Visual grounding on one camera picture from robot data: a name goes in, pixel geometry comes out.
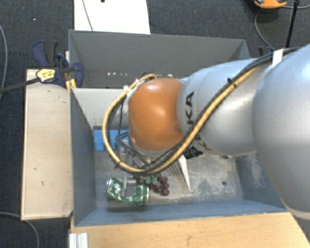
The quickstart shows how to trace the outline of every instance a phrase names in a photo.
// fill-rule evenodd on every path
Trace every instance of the yellow tag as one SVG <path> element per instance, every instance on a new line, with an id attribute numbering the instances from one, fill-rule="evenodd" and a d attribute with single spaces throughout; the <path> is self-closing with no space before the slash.
<path id="1" fill-rule="evenodd" d="M 42 83 L 50 83 L 55 80 L 55 70 L 53 69 L 41 69 L 36 73 L 36 76 Z"/>

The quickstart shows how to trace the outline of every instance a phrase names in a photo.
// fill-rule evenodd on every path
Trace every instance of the blue clamp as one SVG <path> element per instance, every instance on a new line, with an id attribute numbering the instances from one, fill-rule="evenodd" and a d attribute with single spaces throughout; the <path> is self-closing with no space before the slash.
<path id="1" fill-rule="evenodd" d="M 74 62 L 69 67 L 69 62 L 62 53 L 56 55 L 57 41 L 40 40 L 32 46 L 32 55 L 41 68 L 51 67 L 55 70 L 55 80 L 49 83 L 66 87 L 66 81 L 75 79 L 77 87 L 81 87 L 84 80 L 84 71 L 80 61 Z M 69 79 L 65 78 L 65 73 L 69 74 Z"/>

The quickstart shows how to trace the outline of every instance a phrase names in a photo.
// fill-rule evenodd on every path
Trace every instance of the gray bin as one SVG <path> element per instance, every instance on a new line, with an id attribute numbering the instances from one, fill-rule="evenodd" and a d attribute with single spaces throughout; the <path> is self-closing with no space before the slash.
<path id="1" fill-rule="evenodd" d="M 183 78 L 204 67 L 249 58 L 244 40 L 69 31 L 70 63 L 85 80 L 71 93 L 73 214 L 75 226 L 183 220 L 285 211 L 257 155 L 188 160 L 191 194 L 170 178 L 168 197 L 150 193 L 146 207 L 112 209 L 106 181 L 122 178 L 107 152 L 95 152 L 93 130 L 105 110 L 143 72 Z"/>

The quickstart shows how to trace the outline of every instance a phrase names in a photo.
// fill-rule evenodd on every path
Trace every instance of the yellow cable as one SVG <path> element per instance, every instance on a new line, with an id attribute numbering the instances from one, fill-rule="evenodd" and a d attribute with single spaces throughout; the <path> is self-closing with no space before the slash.
<path id="1" fill-rule="evenodd" d="M 187 137 L 185 142 L 178 148 L 178 150 L 175 152 L 174 155 L 171 156 L 169 160 L 167 160 L 164 164 L 162 164 L 160 167 L 152 170 L 149 172 L 150 174 L 158 173 L 161 170 L 168 167 L 170 164 L 172 164 L 191 144 L 193 139 L 196 137 L 196 135 L 199 133 L 202 126 L 207 122 L 209 116 L 211 113 L 217 108 L 217 106 L 220 105 L 220 103 L 239 85 L 241 84 L 250 74 L 252 74 L 257 67 L 249 70 L 244 75 L 240 76 L 238 79 L 236 79 L 233 84 L 231 84 L 229 87 L 227 87 L 206 109 L 200 120 L 196 123 L 194 129 L 190 133 L 190 135 Z"/>
<path id="2" fill-rule="evenodd" d="M 104 115 L 104 119 L 103 119 L 103 124 L 102 124 L 102 136 L 103 136 L 103 141 L 104 144 L 107 148 L 108 153 L 110 154 L 110 156 L 113 158 L 113 160 L 122 168 L 129 170 L 132 173 L 140 173 L 142 171 L 144 171 L 143 169 L 139 169 L 139 168 L 134 168 L 131 167 L 130 165 L 122 162 L 120 160 L 120 158 L 117 156 L 117 154 L 113 151 L 112 147 L 110 146 L 110 143 L 107 139 L 107 135 L 106 135 L 106 128 L 107 128 L 107 122 L 108 122 L 108 118 L 109 118 L 109 114 L 110 112 L 113 110 L 113 108 L 118 104 L 119 101 L 121 101 L 132 89 L 134 89 L 138 83 L 143 82 L 149 78 L 154 78 L 156 79 L 157 76 L 153 73 L 150 73 L 142 78 L 140 78 L 139 80 L 136 80 L 133 84 L 131 84 L 129 86 L 128 89 L 126 89 L 115 101 L 114 103 L 111 104 L 111 106 L 108 108 L 108 110 L 106 111 L 105 115 Z"/>
<path id="3" fill-rule="evenodd" d="M 211 115 L 211 113 L 221 104 L 221 102 L 239 85 L 241 84 L 245 79 L 248 78 L 249 75 L 251 75 L 258 67 L 255 67 L 251 70 L 249 70 L 248 72 L 246 72 L 245 74 L 243 74 L 242 76 L 240 76 L 239 78 L 237 78 L 231 85 L 229 85 L 211 104 L 210 106 L 206 109 L 206 111 L 204 112 L 204 114 L 202 115 L 202 117 L 200 118 L 200 120 L 196 123 L 194 129 L 192 130 L 192 132 L 188 135 L 188 137 L 186 138 L 186 140 L 184 141 L 184 143 L 177 149 L 177 151 L 175 152 L 174 155 L 171 156 L 171 158 L 169 160 L 167 160 L 165 163 L 163 163 L 160 167 L 152 170 L 149 172 L 149 174 L 154 174 L 154 173 L 158 173 L 160 171 L 162 171 L 163 169 L 165 169 L 166 167 L 168 167 L 170 164 L 172 164 L 187 148 L 188 146 L 191 144 L 191 142 L 193 141 L 193 139 L 196 137 L 196 135 L 199 133 L 200 129 L 202 128 L 202 126 L 207 122 L 209 116 Z M 140 79 L 141 81 L 144 81 L 148 78 L 156 78 L 156 75 L 154 74 L 149 74 L 143 78 Z M 127 89 L 119 98 L 117 98 L 114 103 L 109 107 L 109 109 L 107 110 L 105 117 L 103 119 L 103 125 L 102 125 L 102 135 L 103 135 L 103 140 L 104 140 L 104 144 L 107 148 L 108 153 L 111 155 L 111 157 L 114 159 L 114 161 L 121 167 L 123 167 L 125 170 L 130 171 L 131 173 L 140 173 L 140 172 L 144 172 L 144 169 L 139 169 L 139 168 L 135 168 L 132 167 L 124 162 L 122 162 L 119 157 L 116 155 L 116 153 L 112 150 L 108 139 L 106 137 L 106 124 L 107 124 L 107 120 L 109 117 L 109 114 L 111 112 L 111 110 L 115 107 L 115 105 L 121 100 L 123 99 L 127 93 L 132 90 L 136 85 L 138 84 L 137 82 L 134 82 L 130 87 L 129 90 Z"/>

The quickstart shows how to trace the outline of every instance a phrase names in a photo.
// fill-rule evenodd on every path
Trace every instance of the blue block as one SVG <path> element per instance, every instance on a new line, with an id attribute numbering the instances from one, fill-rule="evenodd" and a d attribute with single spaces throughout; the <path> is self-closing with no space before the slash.
<path id="1" fill-rule="evenodd" d="M 110 130 L 110 140 L 113 146 L 113 149 L 116 150 L 116 136 L 118 135 L 118 130 Z M 94 130 L 94 149 L 95 151 L 104 151 L 105 145 L 102 137 L 102 130 Z"/>

